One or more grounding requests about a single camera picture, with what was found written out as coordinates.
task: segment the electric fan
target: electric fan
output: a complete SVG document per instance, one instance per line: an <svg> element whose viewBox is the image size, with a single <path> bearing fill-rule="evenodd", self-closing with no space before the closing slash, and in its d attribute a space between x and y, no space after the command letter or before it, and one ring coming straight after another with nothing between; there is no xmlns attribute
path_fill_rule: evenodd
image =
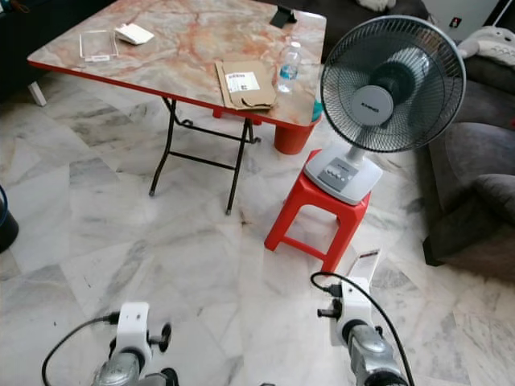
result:
<svg viewBox="0 0 515 386"><path fill-rule="evenodd" d="M352 145L320 151L304 173L322 190L357 205L382 170L365 152L426 145L452 122L465 94L456 45L410 16L383 16L354 28L333 48L320 81L332 128Z"/></svg>

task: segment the fan base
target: fan base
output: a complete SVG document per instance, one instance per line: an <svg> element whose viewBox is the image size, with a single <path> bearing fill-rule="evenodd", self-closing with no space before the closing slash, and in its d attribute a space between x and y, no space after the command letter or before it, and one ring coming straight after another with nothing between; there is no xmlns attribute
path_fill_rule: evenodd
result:
<svg viewBox="0 0 515 386"><path fill-rule="evenodd" d="M348 147L333 145L320 151L304 167L306 176L336 199L357 205L373 189L383 170L368 158L360 165L347 159Z"/></svg>

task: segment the cardboard envelope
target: cardboard envelope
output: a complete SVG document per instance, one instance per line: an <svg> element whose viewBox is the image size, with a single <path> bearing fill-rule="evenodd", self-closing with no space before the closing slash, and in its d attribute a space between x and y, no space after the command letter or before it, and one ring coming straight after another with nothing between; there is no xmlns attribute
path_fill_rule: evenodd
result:
<svg viewBox="0 0 515 386"><path fill-rule="evenodd" d="M270 109L275 90L263 63L250 61L216 61L216 72L225 107L236 110Z"/></svg>

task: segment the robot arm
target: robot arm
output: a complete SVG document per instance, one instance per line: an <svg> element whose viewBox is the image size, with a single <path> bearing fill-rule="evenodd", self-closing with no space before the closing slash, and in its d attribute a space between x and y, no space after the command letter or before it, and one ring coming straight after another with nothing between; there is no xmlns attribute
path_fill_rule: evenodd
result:
<svg viewBox="0 0 515 386"><path fill-rule="evenodd" d="M352 267L352 276L349 276L367 293L377 260L378 251L362 255ZM407 386L393 359L392 346L382 337L381 329L373 327L369 300L343 281L330 286L329 292L333 296L332 306L318 310L317 314L331 319L332 345L348 349L356 386Z"/></svg>
<svg viewBox="0 0 515 386"><path fill-rule="evenodd" d="M179 386L171 368L140 379L152 359L152 345L161 352L168 349L171 325L165 324L158 337L149 337L149 305L144 302L124 303L120 309L116 339L111 343L109 360L95 375L93 386Z"/></svg>

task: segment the red table edge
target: red table edge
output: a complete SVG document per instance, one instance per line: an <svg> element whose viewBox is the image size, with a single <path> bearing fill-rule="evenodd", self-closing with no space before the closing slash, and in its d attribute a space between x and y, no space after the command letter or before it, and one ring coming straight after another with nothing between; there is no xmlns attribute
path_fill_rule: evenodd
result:
<svg viewBox="0 0 515 386"><path fill-rule="evenodd" d="M286 122L283 122L283 121L276 121L273 118L270 118L270 117L267 117L267 116L264 116L264 115L252 114L250 112L251 110L228 109L228 108L226 108L224 106L212 105L212 104L210 104L208 102L197 101L197 100L186 98L184 96L176 96L174 94L158 91L158 90L155 90L153 88L146 88L146 87L143 87L143 86L137 86L137 85L134 85L134 84L129 84L129 83L121 82L120 80L113 80L113 79L109 79L109 78L104 78L102 76L95 76L95 75L87 74L87 73L84 73L84 72L73 71L73 70L71 70L69 68L56 67L56 66L51 66L50 64L43 64L43 63L40 63L40 62L35 62L35 61L32 61L32 60L30 60L28 58L27 58L27 62L31 66L34 66L36 68L42 68L43 70L49 70L49 71L54 71L54 72L62 72L64 74L78 76L80 78L97 80L97 81L100 81L102 83L107 83L107 84L114 84L115 86L120 86L120 87L123 87L123 88L130 88L130 89L133 89L133 90L136 90L136 91L145 92L147 94L157 95L158 97L171 98L171 99L175 99L177 101L182 101L182 102L189 103L191 105L197 105L197 106L205 107L207 109L215 109L215 110L221 111L222 113L228 113L228 114L236 115L236 116L243 117L243 118L249 118L249 119L257 120L257 121L263 121L263 122L271 123L272 125L276 125L276 126L280 126L280 127L286 127L288 129L307 130L307 129L310 129L311 126L312 126L312 123L310 123L309 125L306 125L306 126L301 126L301 125L294 125L294 124L291 124L291 123L286 123Z"/></svg>

